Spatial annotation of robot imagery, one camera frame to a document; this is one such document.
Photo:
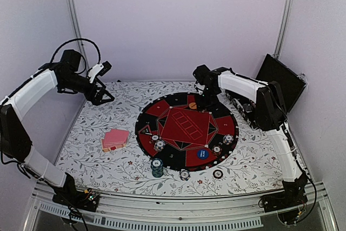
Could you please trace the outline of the red brown poker chip stack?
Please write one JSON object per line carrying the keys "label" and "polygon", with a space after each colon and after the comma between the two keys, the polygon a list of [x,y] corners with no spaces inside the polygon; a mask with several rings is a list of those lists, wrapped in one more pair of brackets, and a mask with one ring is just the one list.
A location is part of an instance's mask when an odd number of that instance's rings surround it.
{"label": "red brown poker chip stack", "polygon": [[214,170],[212,175],[216,179],[221,179],[223,177],[223,172],[221,170]]}

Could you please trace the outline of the blue small blind button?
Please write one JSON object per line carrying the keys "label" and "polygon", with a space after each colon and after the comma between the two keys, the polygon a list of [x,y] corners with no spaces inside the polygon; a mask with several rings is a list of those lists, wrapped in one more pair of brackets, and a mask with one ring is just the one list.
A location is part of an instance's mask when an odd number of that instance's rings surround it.
{"label": "blue small blind button", "polygon": [[200,149],[197,152],[197,157],[201,160],[206,160],[209,157],[209,152],[206,149]]}

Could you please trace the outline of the poker chips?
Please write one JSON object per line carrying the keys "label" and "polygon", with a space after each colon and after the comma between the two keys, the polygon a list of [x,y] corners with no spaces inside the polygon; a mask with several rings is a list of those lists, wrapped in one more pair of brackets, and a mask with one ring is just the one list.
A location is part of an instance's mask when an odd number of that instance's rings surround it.
{"label": "poker chips", "polygon": [[225,145],[231,145],[234,140],[234,137],[230,134],[224,135],[223,136],[223,144]]}
{"label": "poker chips", "polygon": [[157,152],[160,152],[164,149],[164,147],[166,146],[166,142],[163,140],[157,140],[154,144],[154,150]]}

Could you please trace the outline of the blue beige poker chip stack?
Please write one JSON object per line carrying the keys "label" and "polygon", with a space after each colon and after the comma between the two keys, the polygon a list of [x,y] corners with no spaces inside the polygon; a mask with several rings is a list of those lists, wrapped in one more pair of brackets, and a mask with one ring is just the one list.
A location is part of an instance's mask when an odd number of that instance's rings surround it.
{"label": "blue beige poker chip stack", "polygon": [[188,179],[190,179],[190,173],[189,171],[183,169],[179,172],[179,177],[182,181],[187,181]]}

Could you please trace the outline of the green poker chip stack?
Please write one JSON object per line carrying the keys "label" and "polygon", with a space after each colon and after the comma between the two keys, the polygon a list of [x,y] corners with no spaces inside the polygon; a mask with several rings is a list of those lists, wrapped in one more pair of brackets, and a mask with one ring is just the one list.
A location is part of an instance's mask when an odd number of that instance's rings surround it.
{"label": "green poker chip stack", "polygon": [[163,176],[163,162],[161,159],[153,159],[151,161],[151,170],[153,177],[162,177]]}

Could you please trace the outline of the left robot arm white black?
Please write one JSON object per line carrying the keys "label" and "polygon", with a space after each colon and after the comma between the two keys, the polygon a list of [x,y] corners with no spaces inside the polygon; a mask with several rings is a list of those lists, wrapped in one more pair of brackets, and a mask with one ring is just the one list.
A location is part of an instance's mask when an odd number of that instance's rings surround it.
{"label": "left robot arm white black", "polygon": [[41,99],[53,90],[59,94],[82,94],[93,105],[114,100],[99,79],[111,64],[98,61],[83,76],[78,71],[81,58],[77,51],[65,50],[60,61],[42,65],[1,101],[1,153],[9,158],[7,163],[16,163],[24,174],[46,182],[68,206],[76,206],[81,200],[75,180],[35,147],[28,131],[29,118],[37,112]]}

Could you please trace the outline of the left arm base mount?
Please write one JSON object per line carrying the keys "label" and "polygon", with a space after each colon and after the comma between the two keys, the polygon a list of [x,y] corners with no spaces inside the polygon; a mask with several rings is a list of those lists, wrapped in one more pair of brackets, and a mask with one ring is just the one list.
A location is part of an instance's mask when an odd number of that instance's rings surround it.
{"label": "left arm base mount", "polygon": [[52,201],[68,207],[89,212],[96,212],[99,203],[99,192],[88,188],[85,191],[67,191],[63,188],[53,188],[55,194]]}

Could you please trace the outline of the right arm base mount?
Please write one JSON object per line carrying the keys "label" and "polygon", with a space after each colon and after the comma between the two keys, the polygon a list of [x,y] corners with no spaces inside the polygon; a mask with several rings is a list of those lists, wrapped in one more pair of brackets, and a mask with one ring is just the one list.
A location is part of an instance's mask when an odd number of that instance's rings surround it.
{"label": "right arm base mount", "polygon": [[298,223],[305,211],[307,202],[308,198],[305,193],[295,199],[290,199],[285,192],[280,192],[261,196],[258,206],[263,208],[265,213],[284,210],[277,213],[277,217],[282,224],[290,226]]}

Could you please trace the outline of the orange round dealer button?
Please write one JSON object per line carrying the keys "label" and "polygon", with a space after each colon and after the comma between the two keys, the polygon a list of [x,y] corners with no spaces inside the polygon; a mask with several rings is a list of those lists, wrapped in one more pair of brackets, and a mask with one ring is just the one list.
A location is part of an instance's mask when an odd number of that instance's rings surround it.
{"label": "orange round dealer button", "polygon": [[197,109],[197,104],[195,102],[191,102],[191,103],[189,103],[189,108],[193,109],[193,110],[196,110]]}

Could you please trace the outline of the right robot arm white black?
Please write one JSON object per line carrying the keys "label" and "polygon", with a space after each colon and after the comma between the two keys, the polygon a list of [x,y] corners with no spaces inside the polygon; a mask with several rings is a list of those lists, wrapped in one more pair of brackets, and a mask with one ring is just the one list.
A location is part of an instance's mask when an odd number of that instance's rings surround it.
{"label": "right robot arm white black", "polygon": [[274,145],[283,176],[284,192],[279,200],[284,207],[291,207],[304,192],[308,177],[297,160],[297,147],[289,128],[280,85],[275,81],[258,81],[225,67],[210,70],[206,65],[200,65],[192,74],[196,82],[203,86],[196,100],[198,110],[210,109],[218,104],[217,96],[222,90],[254,103],[250,122],[265,132]]}

